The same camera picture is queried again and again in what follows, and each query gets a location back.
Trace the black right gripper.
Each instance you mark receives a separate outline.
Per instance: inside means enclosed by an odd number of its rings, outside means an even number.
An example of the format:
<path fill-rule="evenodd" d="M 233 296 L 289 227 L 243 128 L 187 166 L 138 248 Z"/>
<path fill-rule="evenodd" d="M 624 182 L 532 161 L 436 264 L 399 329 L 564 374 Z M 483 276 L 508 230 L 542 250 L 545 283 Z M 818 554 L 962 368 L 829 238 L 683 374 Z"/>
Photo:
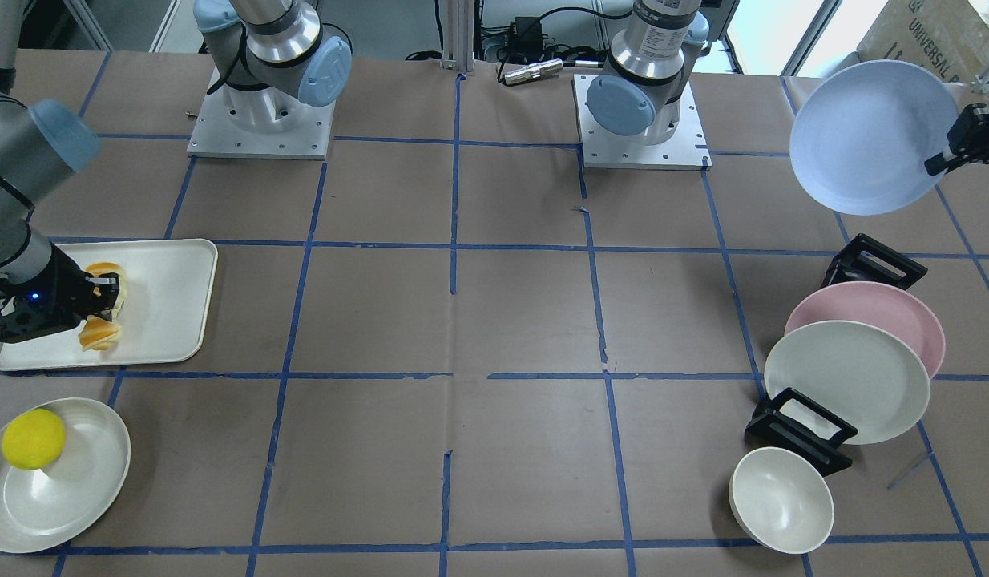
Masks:
<path fill-rule="evenodd" d="M 21 343 L 69 331 L 84 313 L 119 313 L 120 273 L 85 273 L 63 253 L 51 249 L 36 276 L 12 281 L 0 273 L 0 342 Z"/>

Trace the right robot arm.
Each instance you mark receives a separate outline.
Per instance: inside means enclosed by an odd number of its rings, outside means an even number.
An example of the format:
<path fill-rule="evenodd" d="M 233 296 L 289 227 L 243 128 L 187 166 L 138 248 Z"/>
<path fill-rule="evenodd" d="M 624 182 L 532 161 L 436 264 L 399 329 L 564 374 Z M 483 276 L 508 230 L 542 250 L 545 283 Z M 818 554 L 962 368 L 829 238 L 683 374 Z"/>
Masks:
<path fill-rule="evenodd" d="M 138 274 L 70 258 L 59 240 L 172 233 L 194 127 L 210 99 L 231 153 L 273 135 L 275 159 L 316 160 L 312 117 L 338 100 L 353 49 L 312 1 L 196 1 L 201 54 L 18 48 L 26 1 L 0 1 L 0 344 L 120 321 Z"/>

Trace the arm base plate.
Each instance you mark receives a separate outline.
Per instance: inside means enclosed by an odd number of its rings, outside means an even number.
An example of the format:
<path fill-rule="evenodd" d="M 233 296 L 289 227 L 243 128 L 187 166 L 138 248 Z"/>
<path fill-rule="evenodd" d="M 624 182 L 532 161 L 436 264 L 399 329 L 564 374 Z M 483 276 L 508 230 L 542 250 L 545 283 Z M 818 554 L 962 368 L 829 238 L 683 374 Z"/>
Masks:
<path fill-rule="evenodd" d="M 575 75 L 583 164 L 699 171 L 712 165 L 692 87 L 665 103 L 614 75 Z"/>
<path fill-rule="evenodd" d="M 273 87 L 205 95 L 187 153 L 199 158 L 326 160 L 334 103 L 315 108 Z"/>

